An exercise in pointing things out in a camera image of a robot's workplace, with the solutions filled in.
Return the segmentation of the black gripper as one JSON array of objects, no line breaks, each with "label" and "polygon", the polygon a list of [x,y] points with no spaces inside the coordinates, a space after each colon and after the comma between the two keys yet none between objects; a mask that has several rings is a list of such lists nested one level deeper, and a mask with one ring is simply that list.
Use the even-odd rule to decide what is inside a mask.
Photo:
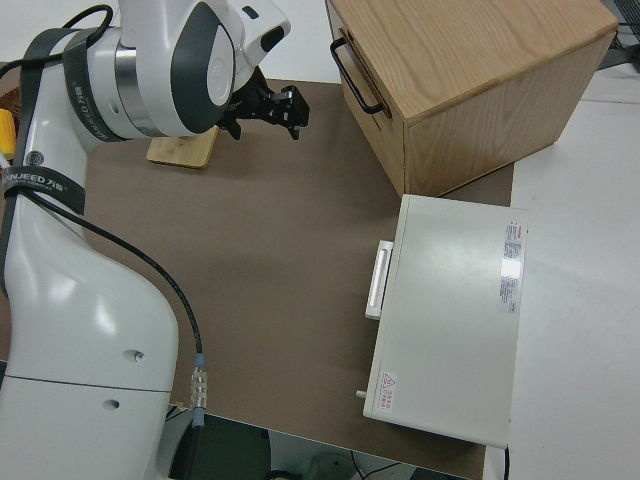
[{"label": "black gripper", "polygon": [[255,69],[245,85],[235,91],[228,103],[220,126],[235,140],[241,139],[242,128],[238,119],[257,119],[280,126],[288,126],[291,138],[297,141],[302,126],[309,122],[310,108],[295,85],[280,92],[273,91],[260,69]]}]

